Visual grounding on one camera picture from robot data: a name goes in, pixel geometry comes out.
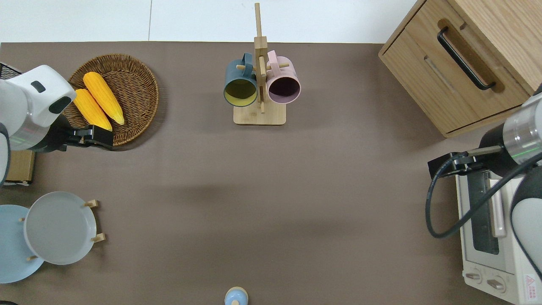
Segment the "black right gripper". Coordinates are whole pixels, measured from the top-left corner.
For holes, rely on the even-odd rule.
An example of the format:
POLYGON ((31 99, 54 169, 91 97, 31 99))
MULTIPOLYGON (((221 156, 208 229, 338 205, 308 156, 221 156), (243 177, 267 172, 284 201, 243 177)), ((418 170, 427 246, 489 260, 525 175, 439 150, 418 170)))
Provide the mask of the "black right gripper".
POLYGON ((439 177, 446 177, 457 174, 460 176, 465 176, 469 175, 471 172, 480 172, 486 170, 492 171, 498 176, 505 177, 509 172, 515 169, 518 164, 517 162, 515 162, 515 160, 513 160, 504 145, 503 128, 503 125, 498 125, 497 127, 488 130, 482 136, 479 143, 479 148, 499 145, 501 147, 500 152, 478 155, 476 157, 476 162, 469 165, 466 170, 460 171, 458 173, 458 168, 454 160, 454 156, 457 154, 444 154, 438 158, 434 158, 427 162, 428 172, 431 179, 437 176, 437 172, 439 171, 441 166, 445 165, 446 162, 450 159, 452 159, 452 162, 445 168, 443 168, 439 177))

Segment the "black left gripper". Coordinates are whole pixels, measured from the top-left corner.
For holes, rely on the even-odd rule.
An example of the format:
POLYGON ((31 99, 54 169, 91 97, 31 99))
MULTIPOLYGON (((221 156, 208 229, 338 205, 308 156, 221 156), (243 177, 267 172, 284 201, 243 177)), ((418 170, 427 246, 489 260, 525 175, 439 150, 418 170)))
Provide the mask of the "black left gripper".
MULTIPOLYGON (((40 142, 40 151, 66 151, 69 146, 85 147, 86 145, 83 144, 83 135, 79 134, 80 131, 86 132, 87 130, 72 127, 68 119, 60 114, 53 121, 46 136, 40 142)), ((90 131, 91 145, 108 151, 113 150, 114 134, 112 131, 96 125, 91 125, 90 131)))

